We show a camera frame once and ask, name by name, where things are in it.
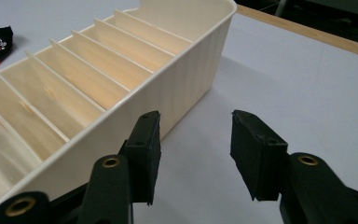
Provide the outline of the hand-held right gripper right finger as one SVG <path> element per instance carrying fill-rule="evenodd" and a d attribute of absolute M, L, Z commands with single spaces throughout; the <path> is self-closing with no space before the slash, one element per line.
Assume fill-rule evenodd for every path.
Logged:
<path fill-rule="evenodd" d="M 255 114 L 234 110 L 230 156 L 251 198 L 277 201 L 288 144 Z"/>

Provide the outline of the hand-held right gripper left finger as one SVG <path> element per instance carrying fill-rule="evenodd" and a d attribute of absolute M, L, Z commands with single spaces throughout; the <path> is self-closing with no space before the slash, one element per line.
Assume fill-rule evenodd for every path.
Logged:
<path fill-rule="evenodd" d="M 141 115 L 119 151 L 129 163 L 131 200 L 134 203 L 152 205 L 154 202 L 161 158 L 159 123 L 157 110 Z"/>

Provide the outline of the cream divided storage box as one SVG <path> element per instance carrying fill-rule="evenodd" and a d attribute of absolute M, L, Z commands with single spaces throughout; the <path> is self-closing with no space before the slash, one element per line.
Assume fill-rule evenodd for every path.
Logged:
<path fill-rule="evenodd" d="M 234 0 L 141 0 L 0 70 L 0 203 L 84 184 L 144 113 L 168 132 L 211 88 Z"/>

